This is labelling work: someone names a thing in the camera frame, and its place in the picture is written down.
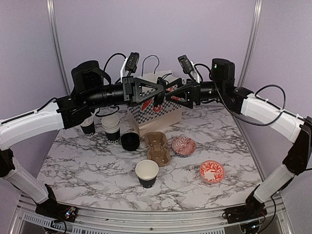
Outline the black paper coffee cup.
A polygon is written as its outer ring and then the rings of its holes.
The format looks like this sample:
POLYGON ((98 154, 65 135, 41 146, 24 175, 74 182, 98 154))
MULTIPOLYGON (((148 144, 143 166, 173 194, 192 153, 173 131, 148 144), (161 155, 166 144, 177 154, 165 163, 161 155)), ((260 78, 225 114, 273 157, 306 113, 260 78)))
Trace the black paper coffee cup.
POLYGON ((151 188, 155 184, 158 172, 158 164, 149 159, 140 161, 135 168, 136 176, 144 188, 151 188))

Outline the black cup lid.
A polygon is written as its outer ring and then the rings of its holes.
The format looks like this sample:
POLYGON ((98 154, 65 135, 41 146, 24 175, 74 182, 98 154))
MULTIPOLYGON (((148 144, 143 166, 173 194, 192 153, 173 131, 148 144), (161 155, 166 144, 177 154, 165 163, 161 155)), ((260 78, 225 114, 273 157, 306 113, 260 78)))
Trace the black cup lid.
POLYGON ((162 77, 158 77, 157 84, 161 85, 163 87, 163 90, 161 93, 157 94, 154 97, 154 103, 153 103, 154 107, 157 107, 163 103, 164 98, 165 98, 165 94, 166 94, 166 82, 163 80, 162 77))

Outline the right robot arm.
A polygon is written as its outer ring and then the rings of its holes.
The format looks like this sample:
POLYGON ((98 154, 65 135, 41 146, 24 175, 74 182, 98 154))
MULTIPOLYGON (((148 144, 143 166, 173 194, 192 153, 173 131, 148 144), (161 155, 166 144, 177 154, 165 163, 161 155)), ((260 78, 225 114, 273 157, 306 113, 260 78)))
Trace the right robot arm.
POLYGON ((214 58, 208 69, 210 81, 202 81, 196 64, 186 55, 178 57, 183 72, 189 76, 186 84, 166 95, 166 99, 192 108, 207 100, 217 99, 236 119, 247 124, 269 126, 283 135, 292 147, 282 164, 275 169, 246 199, 242 215, 252 218, 261 206, 276 192, 286 188, 295 176, 308 170, 312 154, 312 119, 303 118, 244 87, 235 87, 235 64, 222 58, 214 58))

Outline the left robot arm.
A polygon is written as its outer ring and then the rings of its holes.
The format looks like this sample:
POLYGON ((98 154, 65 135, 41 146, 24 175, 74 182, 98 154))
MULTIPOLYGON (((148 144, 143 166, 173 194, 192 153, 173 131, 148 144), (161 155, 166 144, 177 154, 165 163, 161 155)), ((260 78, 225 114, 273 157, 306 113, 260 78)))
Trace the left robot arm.
POLYGON ((54 193, 26 171, 13 156, 13 145, 46 132, 69 129, 109 105, 136 106, 165 92, 163 85, 133 76, 112 84, 96 60, 72 70, 74 89, 69 96, 52 98, 43 107, 0 122, 0 176, 28 194, 51 217, 60 215, 54 193))

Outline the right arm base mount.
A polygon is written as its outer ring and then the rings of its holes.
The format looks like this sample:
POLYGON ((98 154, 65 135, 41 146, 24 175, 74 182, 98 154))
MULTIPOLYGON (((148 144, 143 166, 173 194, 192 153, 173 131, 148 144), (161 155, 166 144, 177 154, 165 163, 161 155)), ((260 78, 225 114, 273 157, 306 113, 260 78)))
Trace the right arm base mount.
POLYGON ((224 210, 222 217, 227 220, 228 224, 243 222, 250 219, 259 218, 267 215, 264 206, 259 209, 248 208, 247 205, 229 207, 224 210))

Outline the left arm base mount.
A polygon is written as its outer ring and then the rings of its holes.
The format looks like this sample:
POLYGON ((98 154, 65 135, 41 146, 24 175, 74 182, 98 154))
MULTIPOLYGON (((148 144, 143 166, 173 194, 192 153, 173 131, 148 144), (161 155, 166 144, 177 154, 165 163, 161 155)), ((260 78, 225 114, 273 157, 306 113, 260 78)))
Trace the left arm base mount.
POLYGON ((39 215, 74 222, 77 216, 78 208, 72 205, 65 205, 57 202, 52 188, 45 184, 48 192, 48 199, 42 203, 36 203, 35 212, 39 215))

